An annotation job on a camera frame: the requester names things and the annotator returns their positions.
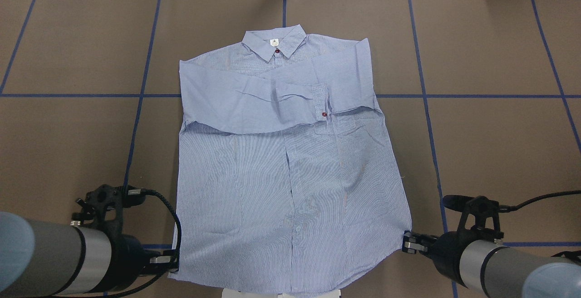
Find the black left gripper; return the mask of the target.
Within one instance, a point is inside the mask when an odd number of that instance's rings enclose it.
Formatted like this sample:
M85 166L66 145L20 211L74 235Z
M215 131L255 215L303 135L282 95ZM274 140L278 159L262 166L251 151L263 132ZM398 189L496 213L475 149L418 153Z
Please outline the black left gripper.
M150 273L175 273L178 257L175 254L149 254L137 238L123 234L124 209L141 205L145 201L140 188L134 186L113 187L102 184L87 192L85 198L76 199L81 211L73 213L72 221L79 221L82 228L105 234L111 246L110 261L103 278L93 292L118 292L127 289L149 264Z

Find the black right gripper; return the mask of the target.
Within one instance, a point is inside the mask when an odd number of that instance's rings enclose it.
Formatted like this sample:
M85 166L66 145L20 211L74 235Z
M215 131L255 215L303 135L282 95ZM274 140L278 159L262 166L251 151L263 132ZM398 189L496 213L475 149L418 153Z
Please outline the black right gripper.
M461 213L457 230L439 237L407 230L403 234L402 252L425 255L440 274L465 286L459 269L463 251L477 240L494 242L504 237L500 230L500 203L485 196L444 196L443 205Z

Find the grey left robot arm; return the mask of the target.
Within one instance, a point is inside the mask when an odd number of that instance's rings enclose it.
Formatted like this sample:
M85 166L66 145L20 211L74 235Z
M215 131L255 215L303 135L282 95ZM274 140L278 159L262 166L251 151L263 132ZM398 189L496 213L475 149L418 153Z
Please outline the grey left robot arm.
M145 249L123 234L125 209L157 197L172 216L174 248ZM77 199L81 210L69 225L33 221L13 213L0 217L3 298L124 298L180 267L182 226L160 193L104 184Z

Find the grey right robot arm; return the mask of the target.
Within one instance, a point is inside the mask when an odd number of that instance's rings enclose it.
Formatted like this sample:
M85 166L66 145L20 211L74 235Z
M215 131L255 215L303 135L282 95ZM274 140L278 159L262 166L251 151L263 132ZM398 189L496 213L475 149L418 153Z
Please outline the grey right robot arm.
M407 231L401 250L431 259L438 273L487 298L578 298L580 252L539 257L510 248L502 244L499 215L579 193L549 193L518 205L502 205L485 196L444 196L443 206L461 213L457 230L440 236Z

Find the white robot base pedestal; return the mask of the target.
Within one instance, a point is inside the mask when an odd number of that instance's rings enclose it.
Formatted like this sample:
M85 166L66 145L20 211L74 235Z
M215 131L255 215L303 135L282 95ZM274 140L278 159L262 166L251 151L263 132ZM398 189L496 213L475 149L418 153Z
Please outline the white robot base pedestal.
M256 293L246 293L239 292L230 289L223 289L222 298L296 298L296 296L290 294L256 294ZM316 298L341 298L342 293L340 290L335 290L332 292L324 293L322 295L316 296Z

